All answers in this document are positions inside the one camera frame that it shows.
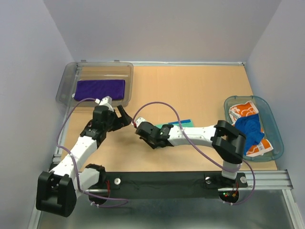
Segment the wire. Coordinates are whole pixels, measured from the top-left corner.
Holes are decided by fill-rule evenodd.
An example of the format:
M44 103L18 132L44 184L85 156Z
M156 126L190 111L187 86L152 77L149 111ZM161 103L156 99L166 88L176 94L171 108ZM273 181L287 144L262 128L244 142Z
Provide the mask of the wire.
M236 188L236 190L238 190L238 182L236 181L235 185L233 186L233 189L230 193L234 192L234 189Z
M179 127L180 127L180 129L181 129L181 132L183 133L183 135L184 135L184 137L186 138L186 140L202 155L202 156L204 156L206 159L208 159L210 162L212 162L214 165L216 165L216 166L218 166L219 168L221 168L221 169L223 169L223 170L225 170L225 171L227 171L227 172L236 172L236 171L238 171L239 169L240 169L240 166L238 167L238 169L237 170L230 170L230 169L227 169L227 168L225 168L225 167L223 167L223 166L221 166L220 164L218 164L216 161L214 161L213 159L211 159L209 156L207 156L204 152L202 152L192 141L191 141L191 139L187 136L187 134L184 132L184 129L183 129L183 127L182 127L182 124L181 124L181 119L180 119L180 117L179 117L179 114L178 114L178 112L175 110L175 108L173 107L173 106L171 106L171 105L169 105L168 103L165 103L165 102L160 102L160 101L155 101L155 102L150 102L150 103L147 103L147 104L145 104L145 105L143 105L143 106L141 106L140 107L140 109L135 113L135 115L134 115L134 117L133 117L133 119L132 119L132 123L135 125L135 122L134 122L134 120L135 120L135 118L136 118L136 116L138 115L138 113L144 108L144 107L146 107L146 106L148 106L148 105L151 105L151 104L163 104L163 105L166 105L166 106L168 106L169 108L171 108L172 109L172 111L174 111L174 113L176 114L176 117L177 117L177 120L178 120L178 124L179 124ZM244 203L244 202L246 202L252 195L253 195L253 193L254 193L254 189L255 189L255 174L254 174L254 171L253 171L253 169L252 169L252 167L250 166L250 164L248 163L248 162L246 162L244 159L243 159L243 162L245 162L248 166L249 166L249 168L250 168L250 170L251 170L251 172L252 172L252 175L253 175L253 188L252 188L252 191L251 191L251 193L249 194L249 196L247 197L247 198L245 198L244 200L242 200L241 202L238 202L238 203L230 203L230 204L232 204L232 205L239 205L239 204L242 204L242 203Z
M79 104L81 104L82 102L85 102L85 101L95 101L95 99L93 99L93 98L82 99L82 100L80 100L80 101L71 109L71 111L67 114L67 117L66 117L66 119L64 120L64 122L63 122L63 124L62 124L62 126L61 126L61 128L60 128L60 131L59 131L59 133L58 133L58 135L57 135L57 138L56 138L56 146L57 146L58 148L60 148L60 149L65 150L65 151L70 155L70 158L71 158L72 163L73 163L73 166L74 166L74 171L75 171L75 176L76 176L76 182L77 182L77 188L78 188L78 190L79 190L81 193L84 193L84 194L86 194L86 195L88 195L88 196L95 197L95 198L99 198L99 199L115 200L115 201L124 201L123 203L120 203L120 204L117 204L117 205L108 205L108 206L107 206L107 205L106 205L106 206L104 206L104 205L98 205L98 204L95 204L94 202L92 202L91 204L97 206L98 208L113 208L113 207L119 207L119 206L125 205L125 204L127 204L127 203L129 202L128 199L101 197L101 196L98 196L98 195L95 195L95 194L92 194L92 193L90 193L90 192L86 192L86 191L82 190L82 189L81 189L81 183L80 183L79 171L78 171L77 164L76 164L76 161L75 161L74 156L72 155L72 153L71 153L71 151L70 151L69 149L67 149L67 148L64 147L64 146L60 146L60 145L58 144L58 141L59 141L61 132L62 132L63 128L65 127L67 121L69 120L71 114L73 113L73 111L75 110L75 108L76 108Z
M251 165L243 159L243 162L245 162L245 164L249 167L249 169L251 170L251 173L252 173L252 176L253 176L253 187L252 187L252 190L251 190L251 193L245 198L243 199L242 201L238 202L238 203L228 203L228 204L232 204L232 205L240 205L240 204L243 204L245 203L246 201L248 201L250 199L250 197L253 195L254 193L254 190L255 190L255 185L256 185L256 180L255 180L255 174L254 174L254 171L251 167Z
M237 187L236 187L236 191L235 191L235 193L234 193L234 195L236 195L237 194L237 192L238 192L238 182L236 183L237 184Z
M110 196L110 182L109 180L106 181L107 184L107 192L108 192L108 197Z

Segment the purple cloth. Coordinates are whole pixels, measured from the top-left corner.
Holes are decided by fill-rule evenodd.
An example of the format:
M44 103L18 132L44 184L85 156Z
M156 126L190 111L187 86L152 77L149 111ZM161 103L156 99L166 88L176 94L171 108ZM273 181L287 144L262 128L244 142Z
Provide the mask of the purple cloth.
M74 99L102 99L110 96L113 100L124 98L125 80L79 80Z

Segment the orange and white package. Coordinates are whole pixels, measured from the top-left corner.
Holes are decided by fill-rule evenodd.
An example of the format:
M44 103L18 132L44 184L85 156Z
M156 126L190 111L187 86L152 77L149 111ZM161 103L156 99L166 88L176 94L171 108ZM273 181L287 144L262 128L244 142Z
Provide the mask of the orange and white package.
M267 139L263 139L257 146L252 146L246 153L246 156L259 156L271 150L273 150L273 147L270 142Z
M229 109L229 116L233 123L240 117L247 117L254 114L258 114L258 109L252 101L248 101L245 104L236 104Z

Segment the blue cloth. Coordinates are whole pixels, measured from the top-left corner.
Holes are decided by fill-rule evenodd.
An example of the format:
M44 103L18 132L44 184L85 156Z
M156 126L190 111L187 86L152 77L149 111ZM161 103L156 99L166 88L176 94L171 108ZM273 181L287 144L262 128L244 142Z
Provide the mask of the blue cloth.
M246 155L251 146L259 144L265 135L261 132L258 114L237 119L235 127L246 135L244 155Z

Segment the teal plastic tray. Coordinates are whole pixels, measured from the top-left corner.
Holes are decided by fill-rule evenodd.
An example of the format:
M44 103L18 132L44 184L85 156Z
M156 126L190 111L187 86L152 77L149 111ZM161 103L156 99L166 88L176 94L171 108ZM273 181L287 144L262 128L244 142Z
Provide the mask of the teal plastic tray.
M273 150L265 153L262 156L249 157L244 156L244 159L255 162L264 162L278 159L284 152L284 144L280 132L278 131L275 119L273 117L269 104L258 96L231 96L224 102L224 114L227 122L232 124L229 116L229 109L236 104L244 104L252 101L259 111L260 122L263 126L266 139L270 141Z

